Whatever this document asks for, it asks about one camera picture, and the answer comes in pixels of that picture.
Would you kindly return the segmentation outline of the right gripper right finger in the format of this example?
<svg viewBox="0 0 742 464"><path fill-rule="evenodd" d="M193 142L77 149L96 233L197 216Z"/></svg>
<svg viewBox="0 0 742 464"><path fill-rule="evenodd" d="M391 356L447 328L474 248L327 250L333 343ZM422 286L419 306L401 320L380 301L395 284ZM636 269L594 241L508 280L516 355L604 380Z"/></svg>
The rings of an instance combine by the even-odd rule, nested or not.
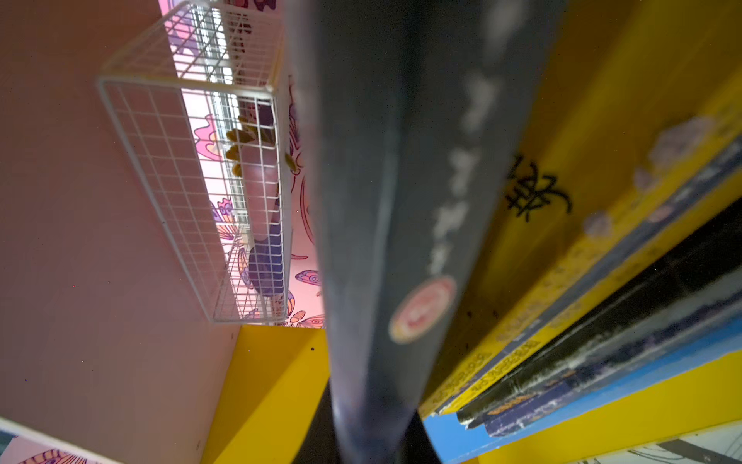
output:
<svg viewBox="0 0 742 464"><path fill-rule="evenodd" d="M405 464L441 464L422 419L415 413L399 447L399 462Z"/></svg>

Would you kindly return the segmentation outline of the black book orange title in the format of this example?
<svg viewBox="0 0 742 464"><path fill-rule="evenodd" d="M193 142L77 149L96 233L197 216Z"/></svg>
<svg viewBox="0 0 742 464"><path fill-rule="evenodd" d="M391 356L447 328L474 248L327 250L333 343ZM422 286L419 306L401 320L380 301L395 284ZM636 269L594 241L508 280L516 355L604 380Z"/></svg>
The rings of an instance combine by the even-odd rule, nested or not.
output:
<svg viewBox="0 0 742 464"><path fill-rule="evenodd" d="M741 317L741 203L735 201L456 416L506 419L559 388L581 390L655 361Z"/></svg>

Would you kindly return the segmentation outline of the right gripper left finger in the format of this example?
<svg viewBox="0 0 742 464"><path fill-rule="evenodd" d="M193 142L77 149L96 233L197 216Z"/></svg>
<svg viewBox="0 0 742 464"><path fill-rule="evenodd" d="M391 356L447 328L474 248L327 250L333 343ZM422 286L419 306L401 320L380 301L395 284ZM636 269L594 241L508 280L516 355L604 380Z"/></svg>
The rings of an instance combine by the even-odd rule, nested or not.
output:
<svg viewBox="0 0 742 464"><path fill-rule="evenodd" d="M301 443L293 464L338 464L339 448L332 412L330 383L326 385L312 418L305 440Z"/></svg>

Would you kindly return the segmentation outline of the yellow cartoon book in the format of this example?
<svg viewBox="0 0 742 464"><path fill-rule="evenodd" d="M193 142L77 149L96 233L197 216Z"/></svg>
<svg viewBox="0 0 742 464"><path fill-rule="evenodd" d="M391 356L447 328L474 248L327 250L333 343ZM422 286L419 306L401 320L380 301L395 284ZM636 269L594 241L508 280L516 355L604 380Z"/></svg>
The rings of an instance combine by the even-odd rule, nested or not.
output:
<svg viewBox="0 0 742 464"><path fill-rule="evenodd" d="M419 406L450 414L741 195L741 5L573 1Z"/></svg>

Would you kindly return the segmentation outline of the black wolf eye book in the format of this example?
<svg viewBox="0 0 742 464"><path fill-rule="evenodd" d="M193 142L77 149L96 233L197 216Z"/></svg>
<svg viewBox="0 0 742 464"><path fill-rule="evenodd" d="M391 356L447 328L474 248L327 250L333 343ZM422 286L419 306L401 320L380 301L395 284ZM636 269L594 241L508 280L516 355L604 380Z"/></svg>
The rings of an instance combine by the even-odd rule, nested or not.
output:
<svg viewBox="0 0 742 464"><path fill-rule="evenodd" d="M285 7L338 463L400 463L565 8Z"/></svg>

